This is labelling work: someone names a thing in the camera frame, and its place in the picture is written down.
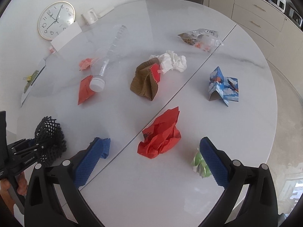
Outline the person's left hand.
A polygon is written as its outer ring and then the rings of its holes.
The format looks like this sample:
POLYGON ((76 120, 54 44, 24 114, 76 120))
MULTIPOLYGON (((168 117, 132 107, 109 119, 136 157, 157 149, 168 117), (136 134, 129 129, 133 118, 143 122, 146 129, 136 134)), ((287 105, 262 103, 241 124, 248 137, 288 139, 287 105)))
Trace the person's left hand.
MULTIPOLYGON (((20 175, 18 176, 17 183, 18 183, 17 193, 25 196, 27 194, 28 183, 25 178, 24 172, 20 173, 20 175)), ((10 193, 8 192, 10 187, 11 187, 11 183, 8 181, 8 179, 1 180, 1 197, 3 198, 10 212, 14 215, 13 208, 15 205, 15 201, 13 200, 10 193)))

